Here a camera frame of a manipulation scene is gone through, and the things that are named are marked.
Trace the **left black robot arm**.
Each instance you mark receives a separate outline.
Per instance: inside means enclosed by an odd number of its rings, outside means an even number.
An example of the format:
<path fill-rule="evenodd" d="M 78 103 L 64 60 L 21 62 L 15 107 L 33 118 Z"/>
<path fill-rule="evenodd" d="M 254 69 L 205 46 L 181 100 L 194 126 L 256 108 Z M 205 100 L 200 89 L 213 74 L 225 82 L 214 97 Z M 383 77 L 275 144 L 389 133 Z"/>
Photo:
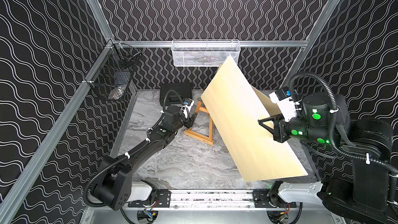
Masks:
<path fill-rule="evenodd" d="M 191 128 L 196 115 L 190 110 L 194 100 L 179 97 L 180 105 L 163 106 L 158 121 L 147 130 L 147 137 L 131 150 L 115 158 L 106 156 L 100 163 L 97 174 L 87 183 L 83 200 L 90 207 L 110 207 L 118 211 L 131 201 L 147 201 L 152 187 L 133 183 L 133 174 L 150 157 L 163 150 L 175 138 L 178 131 Z"/>

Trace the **wooden easel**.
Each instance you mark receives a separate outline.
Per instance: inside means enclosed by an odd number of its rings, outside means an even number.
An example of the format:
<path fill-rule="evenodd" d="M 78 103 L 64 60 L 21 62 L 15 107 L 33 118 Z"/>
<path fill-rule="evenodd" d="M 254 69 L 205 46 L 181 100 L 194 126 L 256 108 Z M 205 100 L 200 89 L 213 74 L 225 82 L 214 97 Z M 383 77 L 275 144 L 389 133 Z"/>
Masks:
<path fill-rule="evenodd" d="M 198 100 L 198 104 L 195 108 L 194 113 L 197 113 L 199 118 L 199 124 L 195 121 L 193 124 L 193 127 L 190 129 L 186 129 L 183 133 L 184 135 L 196 139 L 198 141 L 201 141 L 209 146 L 214 145 L 214 136 L 213 136 L 213 126 L 214 122 L 212 117 L 210 116 L 207 108 L 204 106 L 204 103 L 202 100 Z M 208 127 L 205 128 L 204 125 L 204 118 L 203 115 L 206 115 L 208 117 Z"/>

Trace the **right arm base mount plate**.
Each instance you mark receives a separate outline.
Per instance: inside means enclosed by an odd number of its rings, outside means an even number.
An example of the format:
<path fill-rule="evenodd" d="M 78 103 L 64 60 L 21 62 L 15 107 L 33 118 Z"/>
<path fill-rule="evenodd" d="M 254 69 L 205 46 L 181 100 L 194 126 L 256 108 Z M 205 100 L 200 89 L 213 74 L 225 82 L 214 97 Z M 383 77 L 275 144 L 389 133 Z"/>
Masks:
<path fill-rule="evenodd" d="M 253 190 L 252 198 L 255 208 L 277 208 L 278 202 L 269 195 L 270 189 Z"/>

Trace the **plywood board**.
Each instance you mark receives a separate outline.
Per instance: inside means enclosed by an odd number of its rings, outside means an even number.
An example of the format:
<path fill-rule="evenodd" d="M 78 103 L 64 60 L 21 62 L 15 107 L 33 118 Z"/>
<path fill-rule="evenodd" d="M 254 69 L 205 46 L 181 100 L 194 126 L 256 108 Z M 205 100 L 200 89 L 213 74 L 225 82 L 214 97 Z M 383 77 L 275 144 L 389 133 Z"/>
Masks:
<path fill-rule="evenodd" d="M 207 92 L 216 110 L 226 117 L 258 120 L 280 113 L 279 107 L 254 88 L 231 59 L 219 68 Z"/>
<path fill-rule="evenodd" d="M 232 57 L 201 99 L 245 182 L 308 175 L 290 145 L 274 141 L 259 125 L 270 114 Z"/>

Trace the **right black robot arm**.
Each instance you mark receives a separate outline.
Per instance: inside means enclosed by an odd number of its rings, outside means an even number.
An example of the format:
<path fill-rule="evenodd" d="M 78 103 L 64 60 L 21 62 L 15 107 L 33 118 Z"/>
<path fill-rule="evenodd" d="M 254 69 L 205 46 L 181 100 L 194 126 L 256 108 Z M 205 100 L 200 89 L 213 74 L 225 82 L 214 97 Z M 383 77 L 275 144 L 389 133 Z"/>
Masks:
<path fill-rule="evenodd" d="M 300 72 L 274 92 L 280 114 L 258 121 L 284 143 L 323 144 L 352 164 L 352 180 L 331 177 L 312 184 L 278 180 L 267 192 L 267 204 L 324 206 L 331 213 L 365 224 L 385 224 L 397 214 L 398 170 L 391 163 L 393 128 L 379 119 L 351 120 L 345 98 L 335 94 L 320 75 Z"/>

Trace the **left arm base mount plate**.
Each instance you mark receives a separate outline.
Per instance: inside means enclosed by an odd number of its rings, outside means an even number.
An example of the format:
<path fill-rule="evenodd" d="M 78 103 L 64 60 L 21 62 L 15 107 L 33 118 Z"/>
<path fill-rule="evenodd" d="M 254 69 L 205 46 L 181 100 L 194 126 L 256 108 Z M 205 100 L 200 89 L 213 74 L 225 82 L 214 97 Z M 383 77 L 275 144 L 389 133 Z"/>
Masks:
<path fill-rule="evenodd" d="M 167 189 L 153 189 L 149 195 L 149 207 L 170 207 L 172 193 Z"/>

